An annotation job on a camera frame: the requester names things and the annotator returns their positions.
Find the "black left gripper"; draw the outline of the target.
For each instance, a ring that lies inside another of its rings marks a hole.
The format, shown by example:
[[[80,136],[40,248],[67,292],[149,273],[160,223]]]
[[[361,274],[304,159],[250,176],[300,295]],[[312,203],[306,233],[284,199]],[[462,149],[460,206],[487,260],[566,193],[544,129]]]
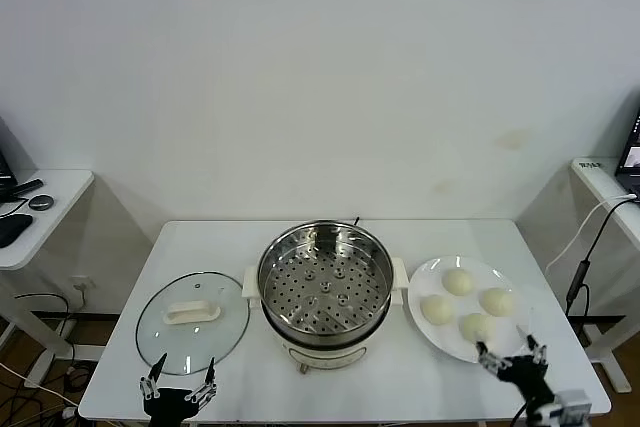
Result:
[[[199,405],[207,405],[217,393],[215,358],[212,357],[203,384],[190,392],[187,389],[158,388],[167,354],[152,365],[149,374],[140,378],[144,412],[150,417],[150,427],[180,427],[182,422],[197,415]]]

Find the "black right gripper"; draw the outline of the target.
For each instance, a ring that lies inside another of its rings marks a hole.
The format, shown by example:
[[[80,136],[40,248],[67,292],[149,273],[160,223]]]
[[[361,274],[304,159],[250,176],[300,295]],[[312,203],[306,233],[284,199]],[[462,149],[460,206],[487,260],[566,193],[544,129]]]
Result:
[[[555,395],[545,381],[547,347],[539,344],[521,325],[516,329],[526,341],[528,355],[503,358],[492,353],[483,341],[477,341],[478,362],[492,375],[499,375],[502,382],[515,385],[527,405],[551,403]]]

